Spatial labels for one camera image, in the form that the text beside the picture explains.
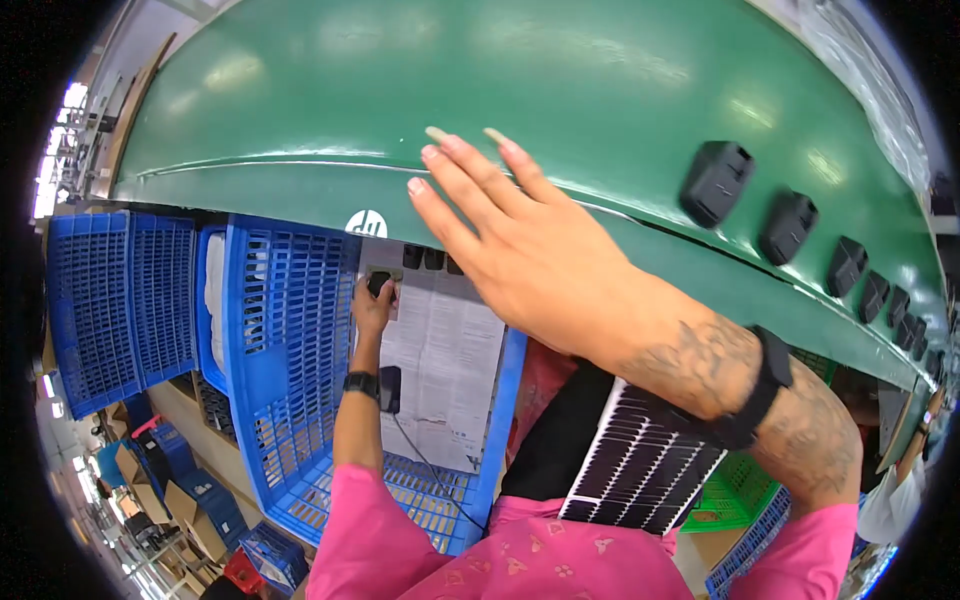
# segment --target black wristband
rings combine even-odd
[[[743,407],[735,414],[721,415],[706,423],[714,442],[727,450],[745,450],[756,442],[756,428],[770,411],[780,388],[793,385],[790,351],[779,337],[759,325],[748,327],[763,350],[763,362],[756,383]]]
[[[360,392],[380,401],[380,378],[365,371],[352,371],[344,377],[344,393]]]

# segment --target pink floral top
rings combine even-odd
[[[556,519],[562,500],[501,496],[490,535],[458,557],[439,554],[394,501],[378,473],[341,466],[310,573],[308,600],[324,598],[650,598],[692,594],[664,538],[636,529]],[[732,600],[833,600],[840,589],[856,505],[787,523]]]

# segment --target hand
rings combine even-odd
[[[357,280],[351,310],[361,337],[379,338],[383,334],[390,320],[390,295],[395,288],[394,281],[387,279],[380,288],[380,295],[374,298],[367,287],[367,278],[363,276]]]
[[[607,232],[543,176],[515,142],[485,130],[523,190],[475,148],[436,128],[421,157],[471,231],[429,184],[408,183],[414,208],[503,321],[597,364],[635,313],[634,268]]]

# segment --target tattooed forearm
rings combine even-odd
[[[642,350],[621,365],[620,375],[669,399],[701,419],[734,413],[753,388],[761,362],[753,333],[726,317],[680,322],[676,344]]]
[[[701,419],[737,412],[760,369],[759,340],[720,315],[679,326],[675,344],[642,348],[618,374]],[[794,384],[778,394],[752,453],[791,491],[795,515],[855,502],[862,461],[856,425],[827,384],[790,361]]]
[[[843,403],[814,372],[791,358],[793,386],[777,397],[753,450],[791,492],[795,515],[855,502],[863,448]]]

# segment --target white sticker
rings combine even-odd
[[[270,581],[275,581],[279,584],[283,584],[288,588],[295,588],[296,586],[290,581],[290,579],[283,574],[283,571],[276,568],[272,564],[264,561],[260,566],[260,574],[269,579]]]
[[[344,231],[371,237],[387,237],[387,222],[375,210],[361,210],[350,217]]]

